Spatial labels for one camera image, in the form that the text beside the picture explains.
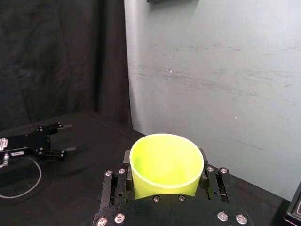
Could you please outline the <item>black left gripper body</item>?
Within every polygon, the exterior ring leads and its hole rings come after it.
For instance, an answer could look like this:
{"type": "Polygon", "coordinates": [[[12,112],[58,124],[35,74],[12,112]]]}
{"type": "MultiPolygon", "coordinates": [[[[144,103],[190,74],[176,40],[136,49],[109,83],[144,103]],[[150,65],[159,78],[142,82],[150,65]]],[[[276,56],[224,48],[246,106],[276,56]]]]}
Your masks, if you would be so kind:
{"type": "Polygon", "coordinates": [[[50,128],[37,127],[33,132],[23,135],[0,138],[0,156],[22,157],[26,155],[43,155],[51,150],[50,128]]]}

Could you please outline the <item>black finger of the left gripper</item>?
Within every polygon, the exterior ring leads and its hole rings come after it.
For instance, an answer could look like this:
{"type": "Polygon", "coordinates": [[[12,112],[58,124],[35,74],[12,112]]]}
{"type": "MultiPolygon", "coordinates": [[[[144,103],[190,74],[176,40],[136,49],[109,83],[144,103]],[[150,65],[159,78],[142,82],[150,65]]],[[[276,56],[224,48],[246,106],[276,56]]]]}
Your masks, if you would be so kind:
{"type": "Polygon", "coordinates": [[[60,122],[48,125],[48,135],[51,136],[53,134],[57,134],[60,131],[64,131],[66,129],[70,129],[73,126],[71,124],[62,124],[60,122]]]}
{"type": "Polygon", "coordinates": [[[71,151],[75,151],[76,147],[69,147],[63,150],[49,150],[40,155],[41,161],[62,161],[64,160],[68,153],[71,151]]]}

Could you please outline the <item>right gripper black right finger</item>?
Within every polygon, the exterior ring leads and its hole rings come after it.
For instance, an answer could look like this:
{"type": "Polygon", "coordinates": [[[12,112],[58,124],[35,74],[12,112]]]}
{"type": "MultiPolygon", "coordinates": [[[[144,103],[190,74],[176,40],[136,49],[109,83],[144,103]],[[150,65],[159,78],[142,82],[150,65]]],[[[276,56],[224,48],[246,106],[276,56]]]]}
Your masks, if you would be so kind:
{"type": "Polygon", "coordinates": [[[217,202],[229,203],[226,185],[223,177],[229,174],[225,167],[216,168],[208,163],[208,159],[202,148],[199,148],[204,159],[204,170],[200,179],[200,188],[206,191],[207,198],[217,202]]]}

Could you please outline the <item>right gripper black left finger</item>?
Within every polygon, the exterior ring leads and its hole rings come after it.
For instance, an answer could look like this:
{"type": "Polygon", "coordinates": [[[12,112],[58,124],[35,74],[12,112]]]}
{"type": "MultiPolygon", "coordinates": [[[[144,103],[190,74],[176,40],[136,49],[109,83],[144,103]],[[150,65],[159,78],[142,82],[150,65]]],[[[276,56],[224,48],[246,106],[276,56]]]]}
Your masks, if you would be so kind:
{"type": "Polygon", "coordinates": [[[128,149],[124,154],[123,165],[116,172],[106,170],[104,173],[99,210],[126,203],[132,199],[132,171],[129,154],[128,149]]]}

